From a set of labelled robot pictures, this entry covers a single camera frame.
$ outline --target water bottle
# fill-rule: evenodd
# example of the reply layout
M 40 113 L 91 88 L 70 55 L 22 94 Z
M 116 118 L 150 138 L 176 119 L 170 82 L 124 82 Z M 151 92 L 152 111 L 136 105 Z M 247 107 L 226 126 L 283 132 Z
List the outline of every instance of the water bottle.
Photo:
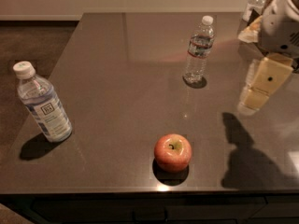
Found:
M 242 19 L 244 21 L 249 21 L 253 9 L 261 15 L 263 6 L 264 0 L 249 0 L 246 4 Z
M 29 62 L 13 66 L 17 78 L 18 95 L 49 142 L 61 142 L 72 133 L 72 125 L 53 88 L 53 85 L 36 74 Z
M 206 68 L 206 59 L 215 38 L 213 18 L 204 16 L 193 32 L 187 51 L 186 68 L 183 79 L 192 87 L 200 86 Z

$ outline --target countertop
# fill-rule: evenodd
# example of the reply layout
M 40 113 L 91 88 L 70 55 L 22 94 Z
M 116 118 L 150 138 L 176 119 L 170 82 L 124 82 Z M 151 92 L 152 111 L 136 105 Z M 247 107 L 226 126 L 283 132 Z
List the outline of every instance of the countertop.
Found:
M 203 15 L 84 14 L 50 76 L 74 131 L 50 144 L 29 117 L 0 167 L 0 193 L 298 193 L 299 75 L 255 115 L 238 114 L 249 65 L 263 55 L 237 39 L 239 13 L 211 13 L 207 84 L 188 87 L 186 50 Z M 168 133 L 192 144 L 179 175 L 154 161 Z

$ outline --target white bottle cap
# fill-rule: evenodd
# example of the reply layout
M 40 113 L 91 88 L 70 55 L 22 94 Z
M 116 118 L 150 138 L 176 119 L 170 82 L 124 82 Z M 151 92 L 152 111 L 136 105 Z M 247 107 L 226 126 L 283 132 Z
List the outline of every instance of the white bottle cap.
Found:
M 204 16 L 202 19 L 202 23 L 206 26 L 213 24 L 214 19 L 211 16 Z
M 36 74 L 36 70 L 29 62 L 19 62 L 13 66 L 13 70 L 16 73 L 18 79 L 31 78 Z

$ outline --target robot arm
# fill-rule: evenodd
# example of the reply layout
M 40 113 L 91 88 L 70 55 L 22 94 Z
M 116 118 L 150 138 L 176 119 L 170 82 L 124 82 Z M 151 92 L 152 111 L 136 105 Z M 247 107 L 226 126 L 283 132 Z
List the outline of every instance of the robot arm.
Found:
M 299 0 L 273 0 L 263 13 L 259 46 L 299 58 Z
M 269 54 L 249 69 L 238 105 L 243 115 L 258 111 L 292 73 L 293 59 L 299 58 L 299 0 L 273 0 L 256 22 L 258 45 Z

